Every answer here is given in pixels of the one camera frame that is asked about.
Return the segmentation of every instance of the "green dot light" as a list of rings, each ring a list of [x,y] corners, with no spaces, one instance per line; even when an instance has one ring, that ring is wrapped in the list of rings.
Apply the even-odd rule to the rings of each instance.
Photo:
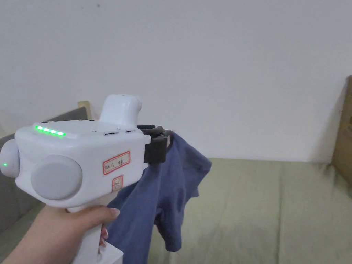
[[[65,136],[66,135],[64,132],[60,132],[60,131],[56,131],[56,130],[53,130],[53,129],[49,129],[47,127],[36,126],[36,129],[44,131],[44,132],[48,132],[48,134],[51,134],[51,135],[58,135],[58,136]]]

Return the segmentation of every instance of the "finger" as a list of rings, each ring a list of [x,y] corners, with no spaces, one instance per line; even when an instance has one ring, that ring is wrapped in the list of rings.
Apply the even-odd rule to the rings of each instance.
[[[73,213],[72,217],[75,218],[75,222],[80,230],[88,231],[103,223],[114,221],[119,214],[120,211],[116,208],[95,206]]]
[[[103,247],[105,247],[105,246],[106,246],[106,245],[105,245],[105,240],[104,240],[104,239],[100,238],[100,241],[99,241],[99,246],[103,246]]]
[[[101,237],[102,237],[103,239],[108,239],[108,238],[109,238],[109,233],[108,233],[108,231],[107,231],[107,229],[106,229],[106,227],[105,227],[104,224],[103,224],[103,226],[102,226],[100,235],[101,235]]]

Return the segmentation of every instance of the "gray circular cap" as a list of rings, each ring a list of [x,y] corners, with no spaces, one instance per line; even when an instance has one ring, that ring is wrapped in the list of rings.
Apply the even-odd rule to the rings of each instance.
[[[33,189],[49,200],[62,200],[77,193],[82,183],[82,169],[73,159],[50,155],[34,167]]]

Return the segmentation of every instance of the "sticker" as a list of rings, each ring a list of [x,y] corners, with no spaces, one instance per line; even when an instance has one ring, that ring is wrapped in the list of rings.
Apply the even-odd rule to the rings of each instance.
[[[124,175],[120,175],[112,180],[112,193],[122,189],[124,183]]]
[[[116,157],[108,159],[103,163],[103,173],[107,175],[131,162],[131,153],[126,151]]]

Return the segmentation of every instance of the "fingernail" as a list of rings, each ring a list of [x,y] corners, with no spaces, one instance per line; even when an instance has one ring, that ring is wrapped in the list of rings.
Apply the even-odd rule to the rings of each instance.
[[[116,208],[110,208],[111,212],[115,217],[117,217],[120,214],[120,210]]]
[[[105,234],[103,235],[103,238],[104,239],[108,239],[109,238],[109,233],[108,233],[106,228],[104,229],[104,232],[105,232]]]

